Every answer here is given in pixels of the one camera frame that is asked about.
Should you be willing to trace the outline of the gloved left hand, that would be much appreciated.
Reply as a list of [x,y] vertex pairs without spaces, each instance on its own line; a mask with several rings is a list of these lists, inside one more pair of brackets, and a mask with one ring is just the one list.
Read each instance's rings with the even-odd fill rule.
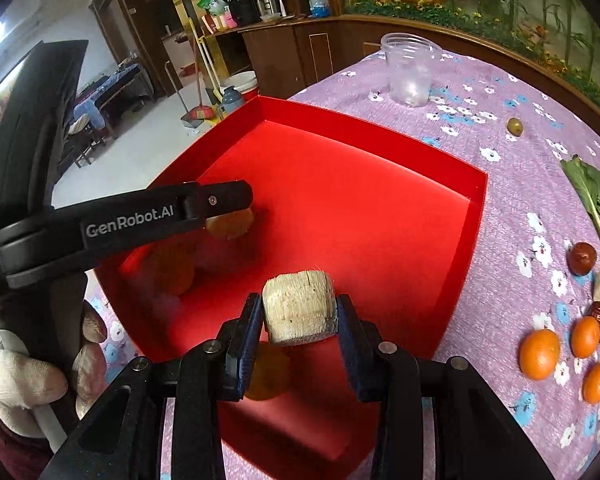
[[83,418],[106,389],[107,363],[100,344],[107,338],[107,327],[88,302],[83,304],[82,338],[66,376],[56,366],[30,358],[18,336],[0,329],[0,419],[9,430],[21,437],[44,438],[54,452],[61,448],[68,431],[50,404],[74,390],[74,411]]

